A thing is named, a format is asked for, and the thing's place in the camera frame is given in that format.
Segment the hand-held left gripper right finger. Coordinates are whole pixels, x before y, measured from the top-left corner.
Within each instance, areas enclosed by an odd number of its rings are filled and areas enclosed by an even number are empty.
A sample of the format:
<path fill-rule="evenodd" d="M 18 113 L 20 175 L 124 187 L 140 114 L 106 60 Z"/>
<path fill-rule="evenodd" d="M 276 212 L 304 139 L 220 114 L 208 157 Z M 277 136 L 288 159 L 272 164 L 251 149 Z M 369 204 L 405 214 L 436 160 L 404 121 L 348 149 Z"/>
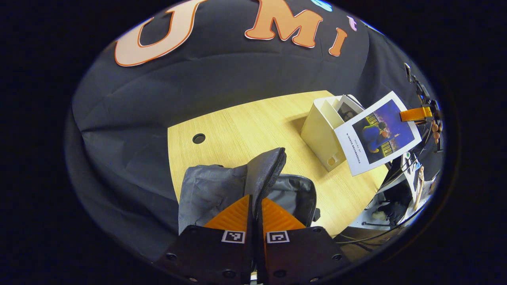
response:
<path fill-rule="evenodd" d="M 307 227 L 264 198 L 255 211 L 255 264 L 260 285 L 322 285 L 351 262 L 324 227 Z"/>

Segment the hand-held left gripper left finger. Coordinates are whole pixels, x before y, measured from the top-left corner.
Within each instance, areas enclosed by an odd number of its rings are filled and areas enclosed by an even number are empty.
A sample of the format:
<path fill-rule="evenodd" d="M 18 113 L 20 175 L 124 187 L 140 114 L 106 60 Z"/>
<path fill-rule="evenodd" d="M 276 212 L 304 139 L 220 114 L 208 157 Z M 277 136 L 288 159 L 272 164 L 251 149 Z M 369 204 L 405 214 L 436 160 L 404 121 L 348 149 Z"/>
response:
<path fill-rule="evenodd" d="M 204 226 L 189 225 L 156 261 L 188 284 L 248 285 L 252 271 L 252 196 L 247 195 Z"/>

